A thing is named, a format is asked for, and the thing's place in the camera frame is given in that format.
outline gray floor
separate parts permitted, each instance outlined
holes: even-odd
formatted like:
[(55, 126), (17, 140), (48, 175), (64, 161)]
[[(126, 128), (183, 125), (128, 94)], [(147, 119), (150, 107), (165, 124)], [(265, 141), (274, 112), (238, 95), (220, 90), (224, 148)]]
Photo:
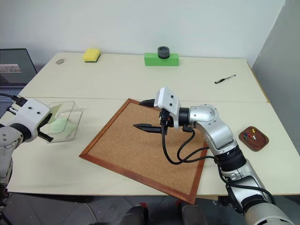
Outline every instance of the gray floor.
[[(275, 196), (281, 210), (300, 225), (300, 196)], [(67, 202), (39, 196), (12, 194), (4, 209), (14, 225), (117, 225), (127, 210), (139, 203), (147, 203), (150, 225), (180, 225), (176, 202), (170, 196), (97, 196), (88, 204)], [(231, 206), (197, 199), (211, 225), (244, 225), (242, 214)]]

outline table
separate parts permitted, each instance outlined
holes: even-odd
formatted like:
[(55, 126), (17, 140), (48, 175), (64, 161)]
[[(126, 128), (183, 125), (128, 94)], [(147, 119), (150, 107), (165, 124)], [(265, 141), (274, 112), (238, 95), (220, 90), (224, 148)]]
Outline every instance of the table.
[[(8, 185), (10, 192), (66, 195), (164, 195), (144, 184), (126, 178), (78, 157), (98, 131), (114, 115), (124, 100), (82, 98), (37, 98), (48, 104), (75, 101), (83, 109), (74, 140), (46, 143), (37, 138), (24, 143), (13, 153), (14, 171)], [(183, 107), (204, 102), (182, 102)], [(239, 139), (240, 148), (263, 181), (276, 195), (300, 193), (300, 157), (269, 103), (206, 102), (218, 108), (221, 119), (235, 137), (253, 125), (270, 142), (259, 152), (248, 149)], [(13, 115), (6, 113), (1, 122)], [(206, 159), (197, 195), (226, 195), (225, 184), (216, 165)]]
[[(97, 63), (85, 63), (82, 56), (56, 54), (21, 95), (145, 100), (168, 86), (185, 101), (267, 102), (245, 59), (180, 57), (178, 67), (146, 67), (142, 55), (101, 54)], [(56, 64), (59, 59), (65, 62)]]
[[(277, 195), (299, 194), (300, 157), (244, 59), (180, 58), (179, 67), (145, 67), (141, 55), (102, 54), (97, 63), (83, 63), (82, 53), (61, 52), (23, 89), (21, 95), (48, 104), (75, 101), (83, 109), (74, 140), (45, 143), (36, 139), (14, 153), (11, 192), (67, 195), (163, 195), (146, 185), (78, 157), (127, 98), (154, 98), (169, 86), (183, 107), (208, 103), (238, 134), (252, 125), (270, 142), (252, 152), (240, 148), (266, 188)], [(64, 58), (63, 64), (56, 64)], [(220, 84), (214, 81), (237, 74)], [(12, 118), (6, 113), (0, 122)], [(217, 167), (206, 160), (197, 194), (226, 195)]]

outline cork surface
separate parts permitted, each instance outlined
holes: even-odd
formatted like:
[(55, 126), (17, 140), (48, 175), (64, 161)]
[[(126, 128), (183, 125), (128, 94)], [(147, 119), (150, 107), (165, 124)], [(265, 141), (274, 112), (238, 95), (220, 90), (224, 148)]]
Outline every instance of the cork surface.
[[(164, 156), (161, 134), (147, 133), (133, 127), (138, 123), (159, 126), (158, 115), (159, 111), (128, 100), (80, 157), (194, 203), (204, 160), (172, 165)], [(195, 138), (182, 150), (181, 158), (203, 146), (202, 134), (197, 130), (195, 132)], [(173, 161), (178, 161), (177, 150), (190, 136), (191, 133), (181, 129), (168, 129), (166, 146)], [(205, 155), (206, 150), (203, 150), (191, 159)]]

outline pen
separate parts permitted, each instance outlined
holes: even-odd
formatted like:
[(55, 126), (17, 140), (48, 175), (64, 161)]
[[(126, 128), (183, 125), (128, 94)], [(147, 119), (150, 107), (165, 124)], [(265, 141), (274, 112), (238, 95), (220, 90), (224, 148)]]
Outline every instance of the pen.
[(224, 80), (229, 79), (230, 77), (234, 77), (234, 76), (236, 76), (236, 74), (234, 74), (234, 75), (232, 75), (232, 76), (229, 76), (229, 77), (227, 77), (227, 78), (223, 78), (223, 79), (221, 79), (221, 80), (215, 81), (215, 83), (221, 83), (221, 82), (223, 82)]

